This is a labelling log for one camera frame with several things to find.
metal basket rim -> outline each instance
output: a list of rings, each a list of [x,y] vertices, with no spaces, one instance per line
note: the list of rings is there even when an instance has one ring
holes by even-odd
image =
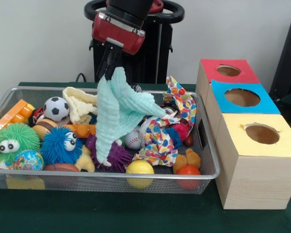
[[[8,89],[3,97],[0,99],[0,108],[8,102],[13,93],[17,90],[55,90],[62,91],[66,87],[45,87],[45,86],[16,86]],[[78,88],[85,92],[97,92],[96,88]],[[153,91],[153,90],[143,90],[148,93],[162,94],[166,91]],[[175,174],[126,174],[126,173],[109,173],[109,172],[69,172],[69,171],[32,171],[32,170],[5,170],[0,169],[0,174],[10,174],[10,175],[46,175],[46,176],[75,176],[75,177],[108,177],[108,178],[144,178],[144,179],[180,179],[180,180],[212,180],[219,176],[220,165],[218,160],[218,155],[216,148],[214,146],[213,139],[210,133],[210,126],[208,118],[206,115],[206,110],[204,107],[203,100],[198,93],[188,92],[188,94],[198,98],[198,106],[202,115],[202,120],[204,123],[205,131],[208,132],[209,137],[208,144],[210,149],[210,154],[214,164],[214,173],[211,175],[175,175]]]

purple spiky toy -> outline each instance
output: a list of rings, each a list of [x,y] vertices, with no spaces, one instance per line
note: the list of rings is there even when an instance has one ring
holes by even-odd
[[[113,142],[108,155],[108,162],[111,163],[111,166],[104,166],[99,163],[96,158],[96,140],[96,136],[90,134],[85,144],[86,147],[92,151],[91,158],[94,161],[95,166],[97,168],[102,167],[104,171],[107,169],[125,173],[124,166],[131,163],[133,155],[126,151],[124,147],[119,146],[116,142]]]

white wall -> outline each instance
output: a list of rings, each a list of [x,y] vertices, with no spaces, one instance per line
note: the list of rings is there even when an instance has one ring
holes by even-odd
[[[201,58],[247,59],[269,90],[291,23],[291,0],[179,0],[168,73],[195,83]]]
[[[0,95],[20,81],[93,80],[89,0],[0,0]],[[269,89],[291,22],[291,0],[177,0],[168,74],[196,83],[201,58],[247,59]]]

blue box lid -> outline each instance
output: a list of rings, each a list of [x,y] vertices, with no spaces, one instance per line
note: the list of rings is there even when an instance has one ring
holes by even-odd
[[[216,80],[211,83],[222,113],[280,114],[259,83],[222,83]]]

mint green cloth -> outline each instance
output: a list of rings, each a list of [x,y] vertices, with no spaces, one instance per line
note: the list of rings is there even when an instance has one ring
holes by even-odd
[[[111,144],[130,133],[144,116],[163,118],[166,113],[149,93],[137,93],[127,83],[124,68],[117,67],[112,79],[102,77],[98,83],[96,149],[97,160],[103,163]]]

